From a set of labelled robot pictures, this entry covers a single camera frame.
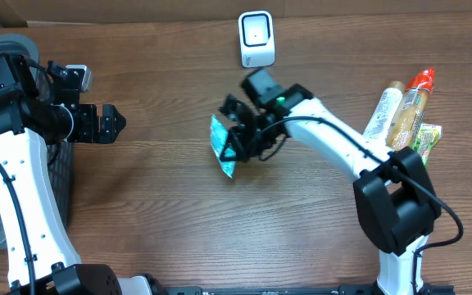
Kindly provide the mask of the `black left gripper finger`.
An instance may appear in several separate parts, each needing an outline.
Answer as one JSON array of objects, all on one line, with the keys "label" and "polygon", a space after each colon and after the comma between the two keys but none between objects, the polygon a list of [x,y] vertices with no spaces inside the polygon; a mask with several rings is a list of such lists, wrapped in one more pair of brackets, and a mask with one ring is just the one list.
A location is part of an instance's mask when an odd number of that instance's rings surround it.
[{"label": "black left gripper finger", "polygon": [[102,117],[103,121],[110,121],[113,123],[125,123],[126,119],[118,112],[116,107],[111,104],[104,104],[102,106]]},{"label": "black left gripper finger", "polygon": [[98,134],[99,143],[114,143],[120,131],[126,126],[126,120],[118,118],[101,118]]}]

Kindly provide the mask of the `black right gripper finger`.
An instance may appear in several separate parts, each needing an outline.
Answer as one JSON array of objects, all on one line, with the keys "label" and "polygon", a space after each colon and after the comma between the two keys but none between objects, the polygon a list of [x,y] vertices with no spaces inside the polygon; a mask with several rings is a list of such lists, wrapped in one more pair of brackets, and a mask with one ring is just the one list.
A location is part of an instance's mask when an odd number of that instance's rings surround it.
[{"label": "black right gripper finger", "polygon": [[219,112],[240,126],[255,127],[256,118],[252,109],[233,94],[228,94],[219,107]]},{"label": "black right gripper finger", "polygon": [[[247,162],[249,155],[246,149],[247,141],[249,140],[248,134],[243,131],[242,127],[232,127],[228,131],[225,144],[220,152],[219,159],[221,162]],[[226,153],[231,148],[234,151],[233,156],[227,156]]]}]

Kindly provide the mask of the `teal snack packet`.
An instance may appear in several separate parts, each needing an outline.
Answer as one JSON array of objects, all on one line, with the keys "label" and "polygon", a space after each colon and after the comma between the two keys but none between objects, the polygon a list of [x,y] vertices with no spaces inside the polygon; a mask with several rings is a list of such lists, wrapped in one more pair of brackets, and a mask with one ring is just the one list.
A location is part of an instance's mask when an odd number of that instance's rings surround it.
[{"label": "teal snack packet", "polygon": [[236,153],[231,146],[228,146],[225,151],[223,151],[228,137],[227,129],[219,122],[215,115],[211,116],[210,124],[210,143],[211,148],[220,164],[222,171],[229,177],[233,178],[234,169],[236,162],[235,161],[222,161],[221,156],[226,157],[235,157]]}]

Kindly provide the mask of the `white tube with gold cap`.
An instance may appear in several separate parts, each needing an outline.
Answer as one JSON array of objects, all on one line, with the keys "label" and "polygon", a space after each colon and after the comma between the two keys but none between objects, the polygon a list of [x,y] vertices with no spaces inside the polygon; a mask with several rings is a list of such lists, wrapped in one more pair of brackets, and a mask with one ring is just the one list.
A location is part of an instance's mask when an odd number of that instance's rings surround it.
[{"label": "white tube with gold cap", "polygon": [[365,127],[363,136],[386,143],[393,117],[395,116],[405,92],[401,81],[392,81],[382,92],[379,102]]}]

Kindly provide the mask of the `orange spaghetti packet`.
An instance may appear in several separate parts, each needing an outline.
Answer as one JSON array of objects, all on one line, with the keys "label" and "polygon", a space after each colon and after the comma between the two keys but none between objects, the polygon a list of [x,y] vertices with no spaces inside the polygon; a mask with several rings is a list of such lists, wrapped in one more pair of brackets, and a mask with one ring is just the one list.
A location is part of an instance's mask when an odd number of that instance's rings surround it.
[{"label": "orange spaghetti packet", "polygon": [[407,85],[387,137],[387,145],[392,150],[399,151],[413,144],[433,92],[434,81],[435,69],[428,68],[417,74]]}]

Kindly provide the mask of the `green tea packet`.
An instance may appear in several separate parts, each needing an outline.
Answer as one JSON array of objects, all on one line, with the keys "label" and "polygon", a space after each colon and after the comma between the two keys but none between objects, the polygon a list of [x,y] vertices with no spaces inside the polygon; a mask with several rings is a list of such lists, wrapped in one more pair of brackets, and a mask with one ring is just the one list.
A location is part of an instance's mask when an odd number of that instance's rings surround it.
[{"label": "green tea packet", "polygon": [[443,136],[441,125],[422,123],[411,148],[420,155],[425,167],[428,166],[429,155],[433,147]]}]

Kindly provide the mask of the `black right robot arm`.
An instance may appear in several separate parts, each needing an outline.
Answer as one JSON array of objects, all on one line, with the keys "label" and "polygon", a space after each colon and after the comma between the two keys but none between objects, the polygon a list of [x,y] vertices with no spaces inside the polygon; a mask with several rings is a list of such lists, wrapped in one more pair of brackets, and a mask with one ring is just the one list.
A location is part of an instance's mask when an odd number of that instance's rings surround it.
[{"label": "black right robot arm", "polygon": [[379,249],[375,294],[427,294],[421,251],[441,215],[420,156],[363,137],[300,84],[284,88],[265,69],[247,75],[246,104],[230,94],[220,113],[235,125],[222,144],[223,162],[261,159],[284,135],[315,150],[352,183],[359,224]]}]

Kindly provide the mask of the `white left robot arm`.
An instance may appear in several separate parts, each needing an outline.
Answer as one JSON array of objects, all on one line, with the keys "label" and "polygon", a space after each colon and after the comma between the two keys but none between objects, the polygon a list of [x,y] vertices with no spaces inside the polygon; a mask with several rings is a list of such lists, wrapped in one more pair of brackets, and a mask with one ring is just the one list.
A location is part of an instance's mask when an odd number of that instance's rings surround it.
[{"label": "white left robot arm", "polygon": [[126,125],[113,105],[80,102],[91,82],[85,65],[0,53],[0,216],[14,294],[157,293],[149,275],[120,278],[108,265],[84,264],[61,221],[48,147],[113,143]]}]

